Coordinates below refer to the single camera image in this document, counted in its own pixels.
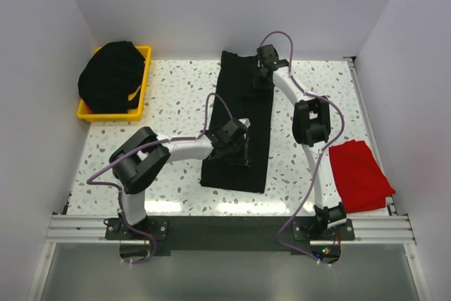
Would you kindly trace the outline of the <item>black t shirt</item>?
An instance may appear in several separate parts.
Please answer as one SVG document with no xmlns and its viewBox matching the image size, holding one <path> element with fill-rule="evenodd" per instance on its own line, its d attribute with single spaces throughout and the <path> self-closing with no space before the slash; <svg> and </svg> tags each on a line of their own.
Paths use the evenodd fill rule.
<svg viewBox="0 0 451 301">
<path fill-rule="evenodd" d="M 204 187 L 264 193 L 274 89 L 254 87 L 256 56 L 221 54 L 221 69 L 207 134 L 215 150 L 203 160 Z"/>
</svg>

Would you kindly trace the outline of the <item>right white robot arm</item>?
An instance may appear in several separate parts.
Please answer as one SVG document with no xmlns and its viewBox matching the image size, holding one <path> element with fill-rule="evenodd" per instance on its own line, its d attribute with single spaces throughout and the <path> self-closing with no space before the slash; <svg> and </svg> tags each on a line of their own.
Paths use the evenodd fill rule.
<svg viewBox="0 0 451 301">
<path fill-rule="evenodd" d="M 293 105 L 292 134 L 302 146 L 310 166 L 314 190 L 314 230 L 317 233 L 341 226 L 347 221 L 330 160 L 330 100 L 305 89 L 290 74 L 290 62 L 280 59 L 271 44 L 257 48 L 256 89 L 277 87 Z"/>
</svg>

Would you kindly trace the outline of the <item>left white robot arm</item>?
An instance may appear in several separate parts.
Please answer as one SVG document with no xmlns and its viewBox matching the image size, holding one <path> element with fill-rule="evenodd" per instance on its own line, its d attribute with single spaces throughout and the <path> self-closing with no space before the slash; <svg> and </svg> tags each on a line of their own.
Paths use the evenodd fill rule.
<svg viewBox="0 0 451 301">
<path fill-rule="evenodd" d="M 168 162 L 193 159 L 248 167 L 250 125 L 247 118 L 233 118 L 222 127 L 206 130 L 199 137 L 165 139 L 149 127 L 140 128 L 109 159 L 113 175 L 123 186 L 119 199 L 123 221 L 139 231 L 147 229 L 145 190 Z"/>
</svg>

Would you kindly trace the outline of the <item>black shirts pile in bin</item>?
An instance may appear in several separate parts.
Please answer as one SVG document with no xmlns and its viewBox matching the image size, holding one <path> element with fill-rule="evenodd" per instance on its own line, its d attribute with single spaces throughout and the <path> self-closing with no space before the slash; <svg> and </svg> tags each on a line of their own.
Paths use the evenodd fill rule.
<svg viewBox="0 0 451 301">
<path fill-rule="evenodd" d="M 94 114 L 127 113 L 138 107 L 144 69 L 145 57 L 132 42 L 109 42 L 81 72 L 79 96 Z"/>
</svg>

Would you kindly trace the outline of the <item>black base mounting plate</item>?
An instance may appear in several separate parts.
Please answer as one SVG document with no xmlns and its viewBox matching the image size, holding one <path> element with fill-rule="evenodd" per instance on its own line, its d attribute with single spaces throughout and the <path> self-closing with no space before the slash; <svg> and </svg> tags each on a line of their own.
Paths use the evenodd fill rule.
<svg viewBox="0 0 451 301">
<path fill-rule="evenodd" d="M 105 239 L 120 244 L 123 259 L 142 261 L 174 251 L 289 252 L 336 262 L 341 244 L 356 236 L 350 220 L 320 230 L 313 216 L 285 228 L 285 216 L 148 216 L 128 228 L 121 216 L 104 219 Z"/>
</svg>

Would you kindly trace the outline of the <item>yellow plastic bin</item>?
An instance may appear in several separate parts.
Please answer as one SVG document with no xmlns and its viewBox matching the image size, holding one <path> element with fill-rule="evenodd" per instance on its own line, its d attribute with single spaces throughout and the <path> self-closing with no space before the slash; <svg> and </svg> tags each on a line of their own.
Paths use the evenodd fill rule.
<svg viewBox="0 0 451 301">
<path fill-rule="evenodd" d="M 84 120 L 90 123 L 93 122 L 106 122 L 106 121 L 140 121 L 144 111 L 144 97 L 147 90 L 148 85 L 148 77 L 149 77 L 149 68 L 152 63 L 152 48 L 148 45 L 138 46 L 135 45 L 138 51 L 145 57 L 145 69 L 144 69 L 144 77 L 142 80 L 142 86 L 140 91 L 140 101 L 138 107 L 136 109 L 131 109 L 127 113 L 110 113 L 110 114 L 94 114 L 92 113 L 84 101 L 80 98 L 80 102 L 77 107 L 76 116 L 80 120 Z"/>
</svg>

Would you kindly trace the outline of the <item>folded red t shirt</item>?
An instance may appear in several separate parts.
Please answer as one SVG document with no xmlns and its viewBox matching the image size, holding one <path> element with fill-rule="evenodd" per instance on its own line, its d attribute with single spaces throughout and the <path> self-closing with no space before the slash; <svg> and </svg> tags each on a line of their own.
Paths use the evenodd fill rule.
<svg viewBox="0 0 451 301">
<path fill-rule="evenodd" d="M 351 140 L 329 148 L 335 185 L 348 214 L 382 209 L 394 195 L 364 141 Z"/>
</svg>

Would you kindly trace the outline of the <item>aluminium extrusion rail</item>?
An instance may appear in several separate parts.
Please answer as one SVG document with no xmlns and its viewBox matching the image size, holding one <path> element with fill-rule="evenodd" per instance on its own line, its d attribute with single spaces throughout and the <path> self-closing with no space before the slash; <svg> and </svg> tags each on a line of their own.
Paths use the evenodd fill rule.
<svg viewBox="0 0 451 301">
<path fill-rule="evenodd" d="M 45 242 L 106 242 L 107 216 L 53 215 Z M 408 216 L 351 216 L 355 240 L 362 244 L 414 244 L 415 238 Z"/>
</svg>

